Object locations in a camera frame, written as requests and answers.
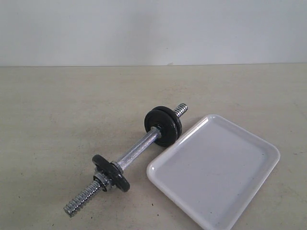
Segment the black weight plate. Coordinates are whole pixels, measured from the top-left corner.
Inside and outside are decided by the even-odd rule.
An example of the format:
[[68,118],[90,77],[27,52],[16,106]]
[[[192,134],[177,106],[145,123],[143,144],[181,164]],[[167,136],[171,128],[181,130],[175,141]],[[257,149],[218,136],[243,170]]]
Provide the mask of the black weight plate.
[[165,106],[157,106],[154,109],[155,110],[163,111],[163,112],[165,112],[166,114],[168,114],[172,118],[172,120],[174,121],[174,123],[175,123],[175,125],[177,127],[177,139],[179,139],[179,137],[182,134],[182,123],[180,121],[179,116],[175,113],[175,111],[170,109],[170,108],[168,108],[168,107],[165,107]]
[[122,192],[127,192],[130,189],[129,182],[115,164],[107,161],[101,155],[94,155],[92,157],[92,162],[96,166],[98,172],[101,172],[111,180],[112,185],[115,185]]
[[161,133],[155,143],[161,147],[169,147],[177,141],[177,127],[172,118],[163,111],[154,108],[147,113],[144,127],[148,132],[152,127],[158,128]]

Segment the white rectangular plastic tray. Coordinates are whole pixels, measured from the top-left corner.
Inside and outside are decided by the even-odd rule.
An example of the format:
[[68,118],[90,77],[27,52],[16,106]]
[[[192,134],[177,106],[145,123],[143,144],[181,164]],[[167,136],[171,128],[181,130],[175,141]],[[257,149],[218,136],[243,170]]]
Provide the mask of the white rectangular plastic tray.
[[205,230],[229,230],[280,159],[271,143],[206,115],[147,166],[148,179]]

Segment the chrome threaded dumbbell bar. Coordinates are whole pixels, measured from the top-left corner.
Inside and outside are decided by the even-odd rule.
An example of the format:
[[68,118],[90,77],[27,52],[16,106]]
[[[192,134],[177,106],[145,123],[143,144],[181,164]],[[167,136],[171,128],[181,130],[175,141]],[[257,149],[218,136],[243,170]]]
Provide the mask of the chrome threaded dumbbell bar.
[[[175,113],[182,117],[182,115],[188,110],[188,106],[185,103],[179,104],[175,109],[172,109]],[[134,162],[141,153],[143,153],[151,144],[160,138],[161,133],[158,128],[152,127],[146,134],[138,140],[123,156],[116,161],[110,161],[115,164],[117,168],[123,173],[128,166]],[[74,217],[93,197],[99,192],[103,191],[100,184],[93,179],[93,181],[83,189],[77,196],[75,196],[70,202],[68,202],[63,210],[70,217]]]

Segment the chrome star collar nut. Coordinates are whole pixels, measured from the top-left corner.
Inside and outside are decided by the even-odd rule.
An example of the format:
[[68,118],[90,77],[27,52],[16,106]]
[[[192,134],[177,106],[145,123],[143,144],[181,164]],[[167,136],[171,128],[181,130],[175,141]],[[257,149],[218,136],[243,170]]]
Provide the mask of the chrome star collar nut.
[[103,171],[96,170],[94,173],[94,180],[100,184],[104,192],[112,190],[115,187],[112,179],[109,178]]

